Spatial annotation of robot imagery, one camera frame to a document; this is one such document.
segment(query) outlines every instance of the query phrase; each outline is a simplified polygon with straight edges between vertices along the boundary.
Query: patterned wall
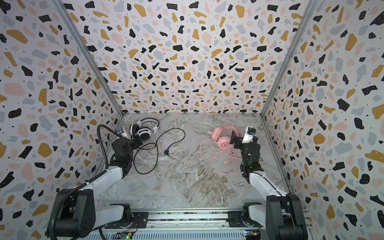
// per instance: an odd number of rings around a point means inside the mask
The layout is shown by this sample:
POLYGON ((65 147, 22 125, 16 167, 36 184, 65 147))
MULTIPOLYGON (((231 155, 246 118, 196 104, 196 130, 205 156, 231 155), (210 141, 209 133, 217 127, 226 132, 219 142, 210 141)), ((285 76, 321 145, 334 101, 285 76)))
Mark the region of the patterned wall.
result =
POLYGON ((56 193, 93 176, 96 126, 116 113, 51 2, 0 8, 0 239, 46 239, 56 193))
POLYGON ((255 113, 307 1, 64 2, 124 112, 255 113))
POLYGON ((383 1, 319 1, 265 116, 321 239, 384 239, 383 23, 383 1))

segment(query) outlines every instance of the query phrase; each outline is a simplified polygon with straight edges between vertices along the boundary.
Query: gray spot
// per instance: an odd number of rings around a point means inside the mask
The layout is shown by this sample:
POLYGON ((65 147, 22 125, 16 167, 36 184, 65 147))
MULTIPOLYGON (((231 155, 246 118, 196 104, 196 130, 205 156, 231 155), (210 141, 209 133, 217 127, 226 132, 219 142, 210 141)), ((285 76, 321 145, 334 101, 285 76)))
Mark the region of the gray spot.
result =
POLYGON ((341 142, 341 143, 339 143, 339 145, 337 145, 335 147, 335 150, 336 150, 337 154, 340 155, 340 154, 343 154, 345 152, 349 152, 350 150, 352 150, 352 148, 353 148, 352 144, 341 142))
POLYGON ((125 61, 120 62, 120 69, 121 71, 127 71, 127 63, 125 61))
POLYGON ((357 108, 357 109, 352 109, 351 113, 354 115, 361 116, 364 111, 364 107, 357 108))
POLYGON ((159 60, 163 60, 163 53, 161 53, 160 51, 156 50, 155 52, 153 52, 153 56, 155 56, 159 60))
POLYGON ((263 28, 264 25, 265 25, 265 23, 261 19, 257 22, 257 26, 260 28, 260 31, 264 30, 264 28, 263 28))
POLYGON ((40 50, 33 50, 32 51, 32 56, 34 57, 38 57, 38 58, 41 58, 41 59, 46 59, 48 57, 48 55, 40 50))
POLYGON ((116 6, 113 8, 113 10, 115 10, 115 12, 118 12, 118 13, 121 13, 122 11, 124 11, 124 2, 123 0, 120 0, 116 6))
POLYGON ((363 187, 356 187, 356 190, 359 191, 359 192, 361 192, 361 194, 365 194, 365 190, 364 190, 363 187))
POLYGON ((45 36, 46 36, 46 38, 48 39, 48 41, 49 41, 50 43, 54 43, 54 44, 56 44, 56 45, 58 45, 58 46, 60 45, 59 42, 56 41, 56 39, 55 39, 54 36, 51 36, 51 35, 49 35, 49 34, 46 34, 45 36))
POLYGON ((322 100, 324 97, 325 97, 324 89, 323 89, 323 88, 319 88, 319 89, 317 89, 317 90, 316 90, 316 100, 319 102, 319 101, 322 100))
POLYGON ((227 30, 228 31, 232 31, 233 30, 233 27, 231 25, 227 24, 226 26, 227 26, 227 30))
POLYGON ((29 203, 29 209, 34 209, 37 206, 37 201, 32 201, 29 203))
POLYGON ((369 145, 371 146, 375 145, 376 139, 377 139, 376 134, 374 134, 373 132, 369 132, 369 137, 367 139, 369 145))
POLYGON ((33 105, 36 101, 30 98, 26 98, 22 101, 23 104, 33 105))
POLYGON ((97 20, 96 18, 94 18, 94 17, 91 17, 91 21, 93 22, 93 23, 99 23, 100 21, 99 20, 97 20))
POLYGON ((361 65, 357 70, 356 73, 358 75, 356 82, 359 82, 362 78, 362 76, 367 74, 367 65, 361 65))
POLYGON ((226 5, 227 5, 227 1, 224 1, 222 4, 220 4, 215 8, 215 12, 222 13, 225 10, 226 5))
POLYGON ((20 59, 20 61, 22 61, 22 62, 24 62, 26 64, 29 64, 29 65, 32 64, 32 59, 30 59, 30 58, 27 58, 27 57, 21 58, 21 57, 19 57, 19 59, 20 59))
POLYGON ((4 193, 10 193, 10 192, 22 192, 24 191, 25 183, 18 183, 16 186, 14 186, 11 189, 8 189, 4 193))
POLYGON ((245 34, 245 28, 243 25, 237 25, 236 26, 237 30, 239 31, 240 34, 245 34))
POLYGON ((339 216, 339 217, 343 217, 343 216, 344 216, 343 211, 341 211, 340 209, 337 209, 337 210, 336 210, 336 214, 337 214, 337 216, 339 216))
POLYGON ((61 83, 67 84, 67 85, 70 85, 72 83, 72 80, 68 75, 61 75, 60 81, 61 81, 61 83))
POLYGON ((339 96, 342 96, 343 94, 344 94, 344 90, 343 90, 343 89, 340 89, 340 88, 339 88, 339 89, 336 89, 336 90, 335 90, 335 95, 336 95, 336 96, 339 97, 339 96))
POLYGON ((46 9, 48 7, 47 1, 42 1, 39 5, 41 9, 46 9))
POLYGON ((17 137, 16 136, 10 136, 10 139, 7 140, 7 142, 16 142, 17 137))
POLYGON ((329 51, 329 53, 328 53, 328 61, 332 61, 332 59, 333 59, 333 53, 332 53, 332 51, 329 51))
POLYGON ((51 132, 50 133, 54 138, 58 138, 59 137, 59 134, 57 134, 57 132, 51 132))
POLYGON ((372 213, 372 211, 369 209, 369 210, 367 211, 367 213, 365 214, 365 216, 364 216, 362 219, 360 219, 360 220, 362 221, 362 223, 364 223, 364 225, 365 225, 367 228, 369 228, 369 227, 372 226, 371 213, 372 213))
POLYGON ((244 59, 244 56, 245 56, 245 53, 243 53, 242 51, 237 51, 237 53, 235 54, 235 56, 237 57, 237 59, 239 59, 239 60, 243 60, 243 59, 244 59))
POLYGON ((3 22, 9 26, 15 25, 15 22, 10 17, 8 17, 7 15, 4 15, 3 22))
POLYGON ((320 185, 320 183, 316 183, 316 187, 317 187, 317 189, 319 190, 319 192, 321 192, 321 193, 327 193, 328 191, 327 191, 327 189, 325 189, 322 185, 320 185))
POLYGON ((365 26, 361 26, 360 29, 359 29, 359 35, 364 35, 366 33, 366 31, 368 30, 368 25, 365 25, 365 26))
POLYGON ((335 70, 340 72, 343 69, 343 60, 341 58, 336 58, 335 70))
POLYGON ((323 228, 324 226, 324 219, 323 217, 319 214, 319 217, 317 218, 317 223, 319 224, 320 228, 323 228))
POLYGON ((190 21, 191 23, 197 23, 197 21, 196 21, 194 18, 192 18, 192 17, 189 18, 189 21, 190 21))
POLYGON ((203 71, 205 67, 205 61, 200 61, 200 63, 197 66, 199 71, 203 71))
POLYGON ((27 86, 29 89, 31 89, 31 91, 34 91, 34 90, 35 90, 35 86, 34 86, 34 84, 33 84, 32 81, 28 81, 27 84, 26 84, 26 86, 27 86))
POLYGON ((340 31, 345 27, 344 24, 340 25, 340 26, 336 26, 334 28, 331 28, 331 30, 329 30, 329 33, 332 34, 332 35, 337 35, 340 33, 340 31))

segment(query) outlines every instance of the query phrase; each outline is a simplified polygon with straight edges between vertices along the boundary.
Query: electrical wire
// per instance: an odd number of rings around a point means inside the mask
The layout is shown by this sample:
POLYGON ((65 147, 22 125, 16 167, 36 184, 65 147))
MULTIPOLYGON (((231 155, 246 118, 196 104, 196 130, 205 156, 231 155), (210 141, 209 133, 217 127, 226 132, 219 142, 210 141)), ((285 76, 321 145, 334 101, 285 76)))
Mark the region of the electrical wire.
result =
POLYGON ((133 166, 134 166, 134 168, 136 169, 136 171, 137 171, 139 174, 142 174, 142 175, 144 175, 144 174, 148 174, 148 173, 152 172, 152 171, 155 169, 155 167, 157 166, 157 162, 158 162, 158 160, 159 160, 159 145, 157 144, 157 142, 159 141, 159 139, 160 139, 161 136, 163 136, 165 133, 167 133, 167 132, 169 132, 170 130, 173 130, 173 129, 179 129, 179 130, 181 130, 181 131, 184 133, 184 137, 183 137, 181 140, 179 140, 179 141, 177 141, 177 142, 174 142, 174 143, 172 143, 171 145, 169 145, 169 147, 164 151, 164 152, 169 152, 169 148, 170 148, 173 144, 178 143, 178 142, 181 142, 181 141, 184 140, 186 134, 185 134, 185 132, 184 132, 183 129, 178 128, 178 127, 174 127, 174 128, 168 129, 167 131, 163 132, 163 133, 157 138, 156 143, 153 143, 153 142, 151 142, 151 143, 147 143, 147 144, 143 145, 142 147, 138 148, 137 152, 135 153, 135 156, 133 157, 133 166), (156 150, 157 150, 157 156, 156 156, 156 163, 155 163, 155 166, 154 166, 151 170, 149 170, 148 172, 144 172, 144 173, 143 173, 143 172, 139 172, 139 171, 137 170, 137 168, 136 168, 136 165, 135 165, 135 158, 136 158, 136 155, 138 154, 138 152, 139 152, 140 150, 150 150, 150 149, 145 149, 145 148, 143 148, 143 147, 145 147, 145 146, 147 146, 147 145, 149 145, 149 144, 155 144, 155 147, 156 147, 156 150))

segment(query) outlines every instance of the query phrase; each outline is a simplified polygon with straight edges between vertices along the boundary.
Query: black spot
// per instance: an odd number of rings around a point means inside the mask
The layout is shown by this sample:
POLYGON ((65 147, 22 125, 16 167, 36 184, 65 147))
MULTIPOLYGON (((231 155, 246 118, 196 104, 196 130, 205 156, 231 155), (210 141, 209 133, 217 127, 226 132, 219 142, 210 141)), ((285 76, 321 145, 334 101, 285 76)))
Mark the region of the black spot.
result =
POLYGON ((34 193, 35 193, 35 190, 32 189, 32 190, 30 190, 30 191, 24 193, 24 194, 23 194, 23 197, 24 197, 26 200, 28 200, 28 201, 32 201, 32 196, 33 196, 34 193))
POLYGON ((355 127, 358 129, 364 129, 362 120, 360 118, 355 118, 355 127))
POLYGON ((354 190, 350 189, 349 187, 346 187, 346 188, 344 189, 344 191, 345 191, 346 193, 348 193, 349 195, 351 195, 352 197, 356 197, 357 194, 358 194, 357 191, 354 191, 354 190))
POLYGON ((313 20, 315 20, 316 22, 319 22, 321 19, 322 19, 323 16, 315 16, 313 17, 313 20))
POLYGON ((172 48, 173 48, 173 50, 176 50, 178 52, 183 50, 183 46, 182 45, 176 45, 176 46, 173 46, 172 48))
POLYGON ((276 6, 276 5, 268 5, 267 6, 267 10, 271 10, 271 11, 274 11, 274 12, 277 11, 277 8, 278 8, 278 6, 276 6))
POLYGON ((88 51, 91 51, 91 52, 97 51, 97 49, 94 45, 87 46, 87 48, 88 48, 88 51))
POLYGON ((344 133, 342 133, 342 132, 338 132, 338 133, 337 133, 337 137, 340 138, 340 139, 343 140, 343 141, 345 140, 345 135, 344 135, 344 133))
POLYGON ((189 8, 198 8, 199 2, 194 2, 189 5, 189 8))
POLYGON ((260 46, 260 47, 257 47, 257 50, 258 50, 259 52, 264 52, 264 51, 266 51, 266 46, 260 46))
POLYGON ((344 101, 344 100, 342 100, 342 99, 339 99, 339 100, 337 101, 337 104, 339 105, 339 109, 344 110, 344 111, 347 111, 347 109, 348 109, 349 106, 350 106, 346 101, 344 101))
POLYGON ((12 110, 8 113, 9 118, 16 118, 22 114, 22 109, 18 108, 16 110, 12 110))
POLYGON ((364 95, 368 95, 372 90, 377 90, 376 85, 373 85, 373 86, 370 86, 367 88, 363 88, 362 92, 364 93, 364 95))
POLYGON ((336 165, 332 169, 334 171, 336 171, 336 170, 340 170, 340 169, 343 169, 343 168, 345 168, 344 162, 338 162, 338 163, 336 163, 336 165))
POLYGON ((167 8, 177 10, 177 4, 167 3, 167 8))
POLYGON ((381 12, 370 24, 371 25, 382 25, 384 23, 384 12, 381 12))
POLYGON ((95 8, 95 3, 93 1, 90 1, 85 4, 86 8, 95 8))
POLYGON ((353 215, 353 214, 346 214, 345 215, 349 221, 351 222, 352 225, 354 225, 356 227, 356 222, 358 221, 356 215, 353 215))
POLYGON ((276 27, 275 27, 275 26, 274 26, 274 27, 272 27, 272 28, 271 28, 271 30, 269 30, 268 34, 269 34, 269 35, 272 35, 272 34, 273 34, 273 31, 274 31, 275 29, 276 29, 276 27))

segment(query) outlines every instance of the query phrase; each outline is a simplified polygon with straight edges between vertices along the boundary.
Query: headphones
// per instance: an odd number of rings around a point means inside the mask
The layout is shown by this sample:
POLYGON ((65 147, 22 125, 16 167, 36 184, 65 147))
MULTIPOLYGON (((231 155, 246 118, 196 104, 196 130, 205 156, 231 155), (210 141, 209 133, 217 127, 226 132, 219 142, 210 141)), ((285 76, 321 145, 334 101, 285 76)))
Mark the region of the headphones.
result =
POLYGON ((129 134, 133 137, 135 134, 138 134, 142 141, 148 140, 153 132, 157 132, 159 130, 160 122, 154 118, 144 118, 138 121, 135 124, 129 126, 129 134), (157 123, 156 127, 142 127, 141 125, 146 122, 155 122, 157 123))
POLYGON ((233 147, 233 144, 230 144, 231 137, 229 136, 222 136, 224 131, 234 131, 237 136, 243 136, 243 133, 235 126, 232 125, 224 125, 221 127, 215 128, 214 132, 209 132, 212 134, 212 141, 217 143, 218 147, 227 150, 231 147, 233 147))

